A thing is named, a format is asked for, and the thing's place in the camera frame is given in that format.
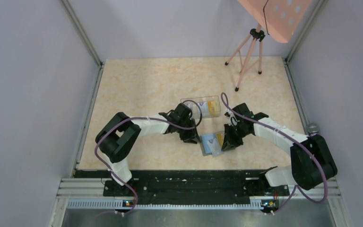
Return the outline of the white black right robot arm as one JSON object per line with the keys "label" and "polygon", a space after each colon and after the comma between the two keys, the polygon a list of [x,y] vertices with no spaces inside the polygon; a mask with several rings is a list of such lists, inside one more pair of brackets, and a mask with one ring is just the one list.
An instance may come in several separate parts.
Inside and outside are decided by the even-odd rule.
{"label": "white black right robot arm", "polygon": [[245,103],[227,110],[225,116],[229,123],[224,125],[222,151],[239,147],[244,137],[254,135],[272,142],[290,156],[289,166],[272,167],[261,174],[258,188],[262,194],[271,195],[281,185],[310,190],[337,175],[337,166],[321,135],[294,132],[265,113],[253,113]]}

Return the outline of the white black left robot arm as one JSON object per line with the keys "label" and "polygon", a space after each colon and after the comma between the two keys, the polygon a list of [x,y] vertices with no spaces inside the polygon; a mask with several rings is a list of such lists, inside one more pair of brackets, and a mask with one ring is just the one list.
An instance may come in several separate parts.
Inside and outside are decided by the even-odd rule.
{"label": "white black left robot arm", "polygon": [[174,110],[154,116],[129,117],[118,112],[95,138],[95,154],[116,181],[114,188],[120,195],[131,193],[133,183],[127,156],[139,137],[150,134],[178,133],[184,143],[197,144],[200,138],[192,110],[179,103]]}

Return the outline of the clear plastic card box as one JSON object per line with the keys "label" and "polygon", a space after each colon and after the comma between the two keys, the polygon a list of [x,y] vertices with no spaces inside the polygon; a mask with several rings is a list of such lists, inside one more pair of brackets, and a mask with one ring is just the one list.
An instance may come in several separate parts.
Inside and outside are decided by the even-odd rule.
{"label": "clear plastic card box", "polygon": [[192,110],[192,118],[195,120],[199,120],[200,114],[203,119],[219,117],[221,114],[219,96],[184,98],[180,102]]}

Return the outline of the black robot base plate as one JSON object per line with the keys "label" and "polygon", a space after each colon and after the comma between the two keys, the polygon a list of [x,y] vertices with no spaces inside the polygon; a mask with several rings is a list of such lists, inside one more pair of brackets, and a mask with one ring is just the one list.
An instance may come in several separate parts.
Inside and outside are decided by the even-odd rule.
{"label": "black robot base plate", "polygon": [[126,196],[124,205],[244,205],[255,196],[288,196],[288,186],[270,187],[264,170],[132,170],[128,186],[108,171],[77,170],[75,178],[102,178],[105,197]]}

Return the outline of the grey card holder wallet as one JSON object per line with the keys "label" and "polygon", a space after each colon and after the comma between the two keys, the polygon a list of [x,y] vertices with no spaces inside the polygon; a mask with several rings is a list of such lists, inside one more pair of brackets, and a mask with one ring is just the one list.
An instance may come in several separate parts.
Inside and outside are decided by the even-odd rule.
{"label": "grey card holder wallet", "polygon": [[203,156],[220,156],[224,152],[222,151],[222,145],[224,142],[224,132],[215,132],[210,134],[204,134],[200,137],[200,146]]}

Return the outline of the yellow credit card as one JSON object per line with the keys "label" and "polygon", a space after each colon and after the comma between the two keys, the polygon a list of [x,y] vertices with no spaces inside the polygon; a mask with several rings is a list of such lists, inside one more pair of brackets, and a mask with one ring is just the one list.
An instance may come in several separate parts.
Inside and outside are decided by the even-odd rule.
{"label": "yellow credit card", "polygon": [[225,134],[223,132],[216,133],[216,139],[218,140],[219,146],[222,147],[224,143]]}

